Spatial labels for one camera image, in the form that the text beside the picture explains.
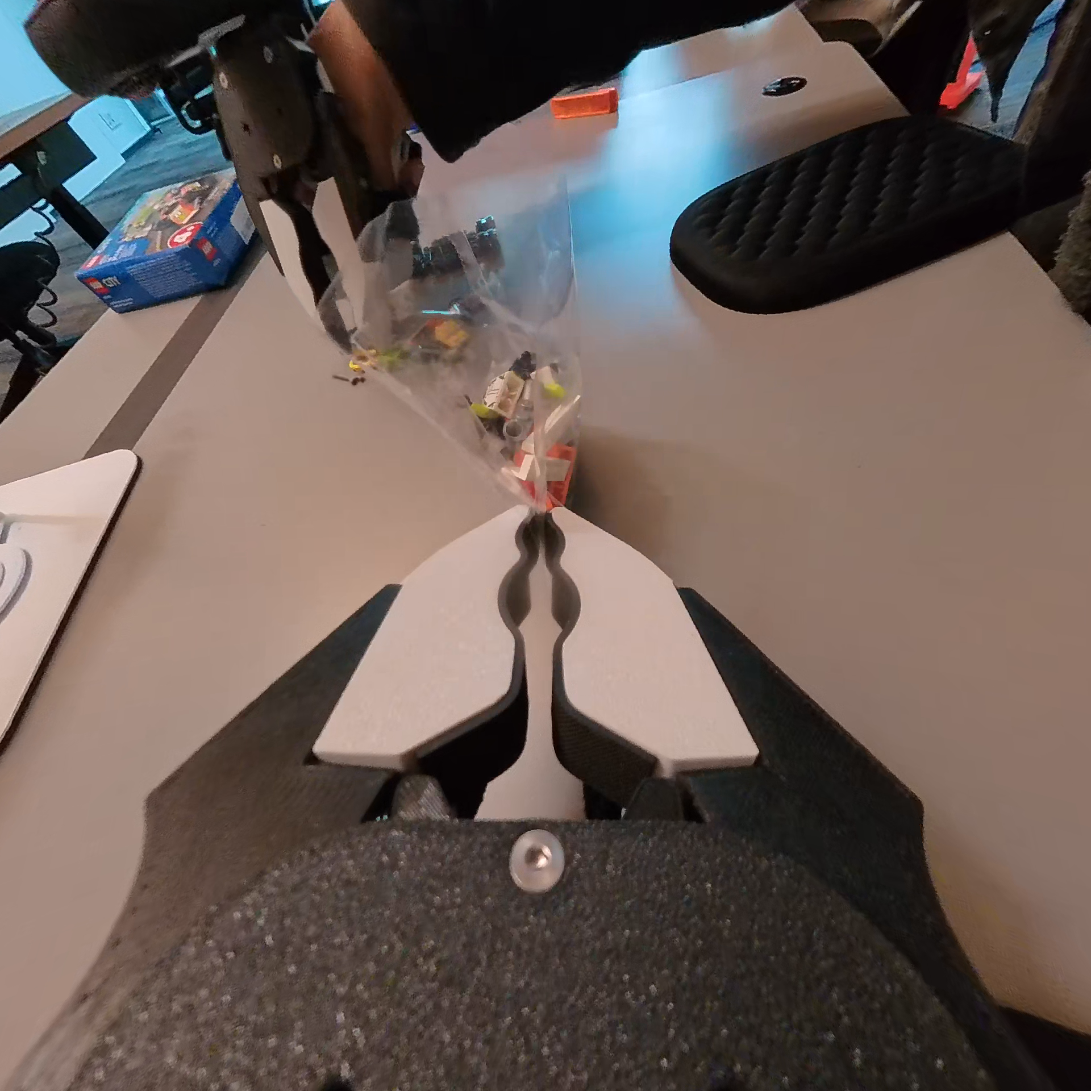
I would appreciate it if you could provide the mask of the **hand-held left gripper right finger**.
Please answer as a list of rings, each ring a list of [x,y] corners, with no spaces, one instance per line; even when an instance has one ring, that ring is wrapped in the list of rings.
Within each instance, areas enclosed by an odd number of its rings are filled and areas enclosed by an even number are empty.
[[[757,743],[675,583],[564,507],[547,531],[559,709],[654,774],[752,766]]]

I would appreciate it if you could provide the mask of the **black lego chassis piece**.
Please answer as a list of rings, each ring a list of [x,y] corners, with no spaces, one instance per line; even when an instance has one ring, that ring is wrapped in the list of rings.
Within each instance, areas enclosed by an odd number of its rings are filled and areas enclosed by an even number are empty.
[[[424,280],[429,277],[449,276],[464,269],[464,250],[469,251],[484,272],[503,265],[503,250],[494,217],[482,217],[473,221],[468,231],[453,232],[425,245],[415,241],[411,277]]]

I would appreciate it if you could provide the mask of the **wooden desk black legs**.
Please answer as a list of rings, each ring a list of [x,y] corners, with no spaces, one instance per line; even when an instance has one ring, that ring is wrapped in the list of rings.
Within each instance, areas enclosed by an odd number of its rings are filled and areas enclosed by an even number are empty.
[[[1,168],[16,172],[2,181],[2,228],[45,202],[92,249],[106,238],[106,228],[65,187],[96,159],[71,124],[84,105],[65,93],[2,116]]]

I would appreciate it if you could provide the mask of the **white stand base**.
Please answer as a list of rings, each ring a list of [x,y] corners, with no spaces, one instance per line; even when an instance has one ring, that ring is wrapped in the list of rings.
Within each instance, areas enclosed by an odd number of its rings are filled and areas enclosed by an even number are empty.
[[[116,449],[1,485],[1,740],[15,729],[141,472]]]

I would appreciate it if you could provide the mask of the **orange block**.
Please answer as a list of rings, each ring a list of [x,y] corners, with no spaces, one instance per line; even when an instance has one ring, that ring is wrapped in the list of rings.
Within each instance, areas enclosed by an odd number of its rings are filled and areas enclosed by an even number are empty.
[[[550,111],[556,120],[577,120],[618,113],[620,94],[616,86],[570,91],[551,98]]]

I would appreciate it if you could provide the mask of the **black office chair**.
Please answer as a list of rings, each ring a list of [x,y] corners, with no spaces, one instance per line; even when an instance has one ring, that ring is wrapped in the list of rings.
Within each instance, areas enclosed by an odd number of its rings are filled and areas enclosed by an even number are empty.
[[[57,302],[50,288],[59,269],[53,245],[23,241],[1,248],[1,343],[16,353],[16,362],[1,401],[1,420],[13,413],[37,381],[65,353],[51,333],[56,317],[48,311],[48,323],[39,324],[31,312],[44,297],[47,308]]]

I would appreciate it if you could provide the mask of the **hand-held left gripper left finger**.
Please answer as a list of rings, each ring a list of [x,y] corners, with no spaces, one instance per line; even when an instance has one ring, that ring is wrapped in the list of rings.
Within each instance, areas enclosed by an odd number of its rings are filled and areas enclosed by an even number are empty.
[[[517,695],[533,528],[529,507],[512,506],[401,582],[313,744],[320,762],[416,766]]]

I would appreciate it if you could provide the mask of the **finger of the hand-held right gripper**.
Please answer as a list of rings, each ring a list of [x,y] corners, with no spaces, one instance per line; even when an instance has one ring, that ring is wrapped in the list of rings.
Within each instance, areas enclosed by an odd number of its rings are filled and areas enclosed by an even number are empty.
[[[263,237],[281,278],[305,317],[339,350],[351,350],[341,278],[334,254],[320,235],[310,213],[281,207],[266,199],[259,204]]]
[[[328,254],[324,259],[329,285],[317,313],[332,338],[344,346],[360,346],[367,302],[367,268],[357,232],[349,224],[335,181],[317,185],[312,215],[320,240]]]

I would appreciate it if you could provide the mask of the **clear plastic bag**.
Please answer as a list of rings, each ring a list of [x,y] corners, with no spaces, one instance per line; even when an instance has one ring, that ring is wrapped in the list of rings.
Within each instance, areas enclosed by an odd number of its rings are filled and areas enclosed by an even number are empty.
[[[377,377],[495,484],[546,514],[504,484],[468,401],[525,350],[568,362],[582,377],[567,185],[533,185],[524,201],[492,185],[485,196],[493,197],[490,206],[456,190],[401,199],[365,227],[359,239],[368,288],[362,344],[351,346],[348,365]],[[466,232],[485,216],[497,221],[500,268],[484,272],[464,250],[464,269],[411,277],[415,241],[425,245]]]

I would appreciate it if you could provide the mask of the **pile of lego pieces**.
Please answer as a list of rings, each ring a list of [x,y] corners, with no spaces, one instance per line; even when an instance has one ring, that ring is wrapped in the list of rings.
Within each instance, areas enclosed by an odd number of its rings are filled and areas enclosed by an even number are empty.
[[[468,411],[505,485],[538,511],[565,506],[582,430],[582,377],[530,350],[488,379]]]

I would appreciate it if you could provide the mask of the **blue lego set box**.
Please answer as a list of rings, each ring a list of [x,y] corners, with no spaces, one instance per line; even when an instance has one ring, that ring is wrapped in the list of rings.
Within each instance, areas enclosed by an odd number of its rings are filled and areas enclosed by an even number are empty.
[[[116,313],[221,289],[255,236],[232,168],[137,200],[75,277]]]

